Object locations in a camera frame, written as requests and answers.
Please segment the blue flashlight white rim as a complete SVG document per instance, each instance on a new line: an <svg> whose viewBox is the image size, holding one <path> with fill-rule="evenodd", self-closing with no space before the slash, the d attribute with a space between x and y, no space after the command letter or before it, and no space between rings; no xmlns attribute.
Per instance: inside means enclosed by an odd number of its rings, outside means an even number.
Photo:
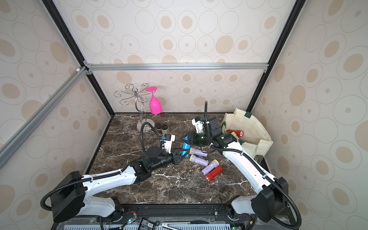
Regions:
<svg viewBox="0 0 368 230"><path fill-rule="evenodd" d="M182 151L181 156L184 156L184 157L188 158L190 148L191 148L191 146L188 144L188 136L186 136L186 137L184 137L184 142L183 142L182 149L186 149L188 151Z"/></svg>

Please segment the cream tote bag green handles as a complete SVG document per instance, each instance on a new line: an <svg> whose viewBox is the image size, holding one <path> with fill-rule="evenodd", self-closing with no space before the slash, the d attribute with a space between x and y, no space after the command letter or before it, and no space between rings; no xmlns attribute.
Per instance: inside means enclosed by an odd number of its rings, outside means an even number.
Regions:
<svg viewBox="0 0 368 230"><path fill-rule="evenodd" d="M273 141L263 124L250 112L236 108L226 113L221 123L222 131L240 130L244 150L255 160L261 161L271 148Z"/></svg>

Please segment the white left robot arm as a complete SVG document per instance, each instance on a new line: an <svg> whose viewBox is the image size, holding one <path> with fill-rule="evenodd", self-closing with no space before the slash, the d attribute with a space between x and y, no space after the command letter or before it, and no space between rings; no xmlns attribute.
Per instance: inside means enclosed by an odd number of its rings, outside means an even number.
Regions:
<svg viewBox="0 0 368 230"><path fill-rule="evenodd" d="M71 172L42 198L40 205L52 212L55 223L75 216L118 219L122 215L118 198L101 198L96 195L116 187L140 183L150 178L154 170L171 163L178 165L188 155L182 152L183 149L173 149L167 153L153 146L122 169L93 175Z"/></svg>

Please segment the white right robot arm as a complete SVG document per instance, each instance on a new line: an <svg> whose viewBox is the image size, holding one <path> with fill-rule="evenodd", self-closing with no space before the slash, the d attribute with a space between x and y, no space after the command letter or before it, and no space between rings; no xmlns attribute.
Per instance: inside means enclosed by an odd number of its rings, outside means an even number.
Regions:
<svg viewBox="0 0 368 230"><path fill-rule="evenodd" d="M240 141L231 133L225 132L217 136L211 133L197 133L190 131L185 135L183 141L191 146L209 146L217 150L248 179L254 196L239 196L230 202L230 217L249 213L255 214L261 221L269 222L274 220L278 224L293 229L291 224L287 224L277 218L277 215L287 208L288 205L297 214L297 222L301 217L295 203L288 195L288 183L284 178L276 178L260 166L241 146Z"/></svg>

